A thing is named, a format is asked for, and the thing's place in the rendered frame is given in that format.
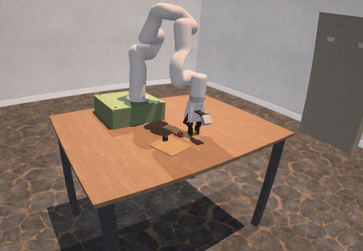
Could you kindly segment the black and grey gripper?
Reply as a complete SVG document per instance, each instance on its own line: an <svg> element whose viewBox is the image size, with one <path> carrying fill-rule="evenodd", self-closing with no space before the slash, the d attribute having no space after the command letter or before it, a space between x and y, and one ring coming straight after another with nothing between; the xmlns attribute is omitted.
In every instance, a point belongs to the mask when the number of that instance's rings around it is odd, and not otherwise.
<svg viewBox="0 0 363 251"><path fill-rule="evenodd" d="M193 133L193 122L196 122L195 128L194 130L196 131L196 134L199 134L199 128L201 127L201 120L200 120L200 115L195 113L195 110L200 110L204 113L206 113L206 103L195 103L195 102L191 102L191 101L187 101L186 104L186 109L185 109L185 113L184 113L184 121L183 124L188 126L188 134L190 136L192 136ZM188 121L188 123L187 123ZM191 125L190 125L191 123Z"/></svg>

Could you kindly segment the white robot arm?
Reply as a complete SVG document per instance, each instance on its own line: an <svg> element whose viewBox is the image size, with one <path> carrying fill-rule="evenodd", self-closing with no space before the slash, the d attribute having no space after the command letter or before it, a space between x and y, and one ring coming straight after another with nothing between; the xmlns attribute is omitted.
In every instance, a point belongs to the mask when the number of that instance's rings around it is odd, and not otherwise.
<svg viewBox="0 0 363 251"><path fill-rule="evenodd" d="M145 60L155 58L164 42L165 34L162 29L159 29L162 19L175 21L175 51L169 66L171 83L175 87L190 85L189 101L203 103L206 99L207 76L190 70L185 70L183 74L184 60L192 51L192 35L197 33L198 25L182 7L166 3L152 6L139 34L139 41L142 44L134 45L129 50L130 92L128 93L130 96L127 96L127 100L131 102L148 100L145 96L147 77ZM152 43L155 44L151 45Z"/></svg>

